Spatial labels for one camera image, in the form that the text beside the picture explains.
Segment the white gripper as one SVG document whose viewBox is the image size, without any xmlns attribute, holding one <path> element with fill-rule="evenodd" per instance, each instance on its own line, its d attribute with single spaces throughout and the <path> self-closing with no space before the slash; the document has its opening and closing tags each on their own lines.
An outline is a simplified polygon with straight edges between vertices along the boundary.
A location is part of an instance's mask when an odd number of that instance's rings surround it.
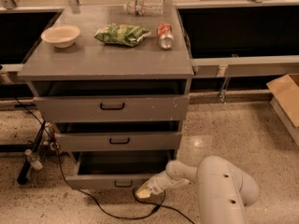
<svg viewBox="0 0 299 224">
<path fill-rule="evenodd" d="M 166 189 L 180 188 L 189 184 L 188 179 L 182 178 L 175 180 L 163 171 L 157 175 L 151 177 L 146 184 L 142 185 L 135 193 L 139 199 L 148 199 L 151 194 L 158 195 L 164 192 Z"/>
</svg>

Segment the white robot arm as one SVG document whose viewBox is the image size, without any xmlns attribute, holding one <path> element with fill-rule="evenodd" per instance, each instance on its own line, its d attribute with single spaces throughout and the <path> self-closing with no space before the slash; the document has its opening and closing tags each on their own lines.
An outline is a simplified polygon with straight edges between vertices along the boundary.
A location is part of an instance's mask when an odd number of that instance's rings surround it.
<svg viewBox="0 0 299 224">
<path fill-rule="evenodd" d="M 146 199 L 189 183 L 197 185 L 201 224 L 249 224 L 245 208 L 257 202 L 258 185 L 248 173 L 219 156 L 205 157 L 197 167 L 170 161 L 135 194 Z"/>
</svg>

